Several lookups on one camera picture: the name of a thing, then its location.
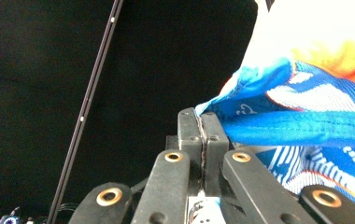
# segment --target colorful cloth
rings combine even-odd
[[[278,1],[268,25],[291,20],[290,6],[302,26],[282,28],[271,55],[244,60],[196,113],[215,112],[233,142],[279,146],[257,156],[286,189],[323,184],[355,202],[355,22],[347,19],[355,21],[355,1]],[[316,25],[311,8],[319,9]]]

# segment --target black background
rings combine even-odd
[[[112,1],[0,1],[0,217],[46,216]],[[145,178],[178,111],[239,68],[252,1],[125,0],[64,203]]]

